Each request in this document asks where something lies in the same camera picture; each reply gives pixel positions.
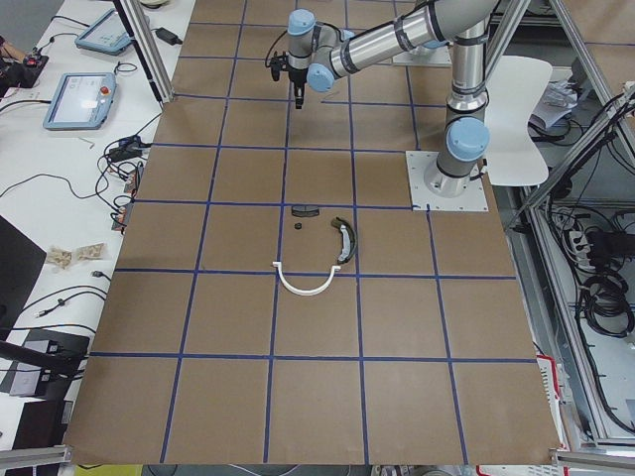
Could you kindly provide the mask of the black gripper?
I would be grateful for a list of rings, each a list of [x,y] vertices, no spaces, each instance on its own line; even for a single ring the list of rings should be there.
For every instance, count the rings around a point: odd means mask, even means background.
[[[290,69],[290,81],[294,87],[295,97],[305,96],[306,71],[304,69]]]

